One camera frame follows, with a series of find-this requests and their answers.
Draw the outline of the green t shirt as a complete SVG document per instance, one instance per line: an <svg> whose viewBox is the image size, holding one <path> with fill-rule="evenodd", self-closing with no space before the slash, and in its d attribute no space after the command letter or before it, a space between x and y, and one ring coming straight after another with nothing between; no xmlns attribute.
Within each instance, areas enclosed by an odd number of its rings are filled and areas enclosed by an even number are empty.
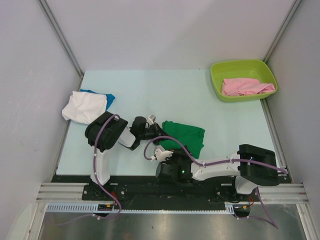
<svg viewBox="0 0 320 240"><path fill-rule="evenodd" d="M183 144L195 159L200 157L204 147L205 130L203 128L166 120L162 123L162 129Z"/></svg>

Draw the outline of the lime green plastic basin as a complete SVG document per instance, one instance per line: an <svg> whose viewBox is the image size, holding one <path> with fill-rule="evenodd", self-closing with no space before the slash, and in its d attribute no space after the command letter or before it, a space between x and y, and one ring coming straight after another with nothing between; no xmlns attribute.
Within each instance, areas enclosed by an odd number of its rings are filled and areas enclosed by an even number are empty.
<svg viewBox="0 0 320 240"><path fill-rule="evenodd" d="M222 102L234 103L264 99L278 90L277 81L269 67L259 59L242 59L218 62L211 66L210 75L213 89ZM226 96L222 94L224 79L251 78L261 83L273 84L275 91L243 96Z"/></svg>

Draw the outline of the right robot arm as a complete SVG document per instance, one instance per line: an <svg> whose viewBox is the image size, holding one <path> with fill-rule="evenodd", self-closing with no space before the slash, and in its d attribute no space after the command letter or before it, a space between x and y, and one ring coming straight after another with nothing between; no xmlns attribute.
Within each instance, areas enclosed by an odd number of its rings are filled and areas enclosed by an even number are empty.
<svg viewBox="0 0 320 240"><path fill-rule="evenodd" d="M218 177L234 177L231 196L242 201L256 187L280 184L276 154L264 148L242 144L238 151L220 158L192 160L191 154L157 147L152 161L158 162L156 177L179 184L199 184Z"/></svg>

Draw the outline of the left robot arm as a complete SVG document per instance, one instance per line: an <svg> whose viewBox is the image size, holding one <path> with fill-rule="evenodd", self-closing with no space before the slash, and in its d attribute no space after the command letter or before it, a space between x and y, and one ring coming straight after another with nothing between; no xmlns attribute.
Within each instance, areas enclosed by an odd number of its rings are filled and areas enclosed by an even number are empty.
<svg viewBox="0 0 320 240"><path fill-rule="evenodd" d="M93 194L100 200L110 196L111 188L106 184L110 180L109 155L115 144L135 150L141 141L152 140L168 134L155 122L156 117L137 116L131 127L128 121L109 111L103 113L85 130L88 144L93 148L93 173L91 180L96 184Z"/></svg>

